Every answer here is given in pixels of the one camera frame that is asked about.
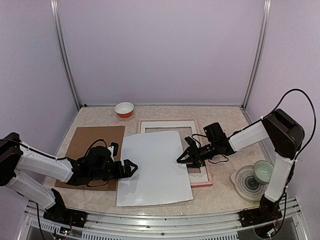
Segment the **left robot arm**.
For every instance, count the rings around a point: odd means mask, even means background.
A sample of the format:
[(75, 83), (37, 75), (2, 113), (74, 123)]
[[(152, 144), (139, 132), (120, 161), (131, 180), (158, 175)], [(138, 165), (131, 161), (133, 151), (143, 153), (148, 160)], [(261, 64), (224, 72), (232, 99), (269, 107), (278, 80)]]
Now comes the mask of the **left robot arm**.
[(129, 159), (114, 160), (117, 143), (110, 146), (97, 143), (94, 141), (84, 156), (72, 159), (37, 150), (21, 141), (18, 133), (11, 132), (0, 140), (0, 185), (44, 208), (45, 219), (63, 224), (73, 223), (77, 217), (83, 220), (86, 212), (67, 208), (57, 190), (44, 187), (27, 173), (38, 173), (69, 186), (89, 187), (92, 181), (107, 184), (109, 180), (130, 178), (138, 170)]

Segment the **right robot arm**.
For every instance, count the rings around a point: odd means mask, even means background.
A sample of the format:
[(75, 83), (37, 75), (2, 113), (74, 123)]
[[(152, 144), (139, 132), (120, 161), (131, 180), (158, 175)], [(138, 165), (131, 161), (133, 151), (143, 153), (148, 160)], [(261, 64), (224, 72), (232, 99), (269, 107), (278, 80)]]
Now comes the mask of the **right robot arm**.
[(209, 143), (198, 146), (192, 137), (185, 137), (189, 146), (177, 158), (177, 163), (200, 168), (215, 156), (230, 156), (263, 140), (271, 140), (276, 159), (270, 182), (255, 212), (260, 222), (268, 221), (275, 214), (294, 174), (295, 160), (305, 137), (302, 126), (278, 108), (231, 136), (226, 136), (218, 122), (207, 125), (203, 130)]

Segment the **red dark sunset photo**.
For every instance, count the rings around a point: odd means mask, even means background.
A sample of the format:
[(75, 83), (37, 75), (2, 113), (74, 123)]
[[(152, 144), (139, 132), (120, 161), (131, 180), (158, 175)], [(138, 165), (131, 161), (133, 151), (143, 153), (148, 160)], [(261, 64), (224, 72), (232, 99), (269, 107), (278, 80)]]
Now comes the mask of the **red dark sunset photo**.
[(182, 153), (176, 130), (124, 137), (121, 159), (129, 159), (138, 169), (133, 176), (118, 180), (116, 206), (155, 206), (192, 200), (187, 167), (177, 163)]

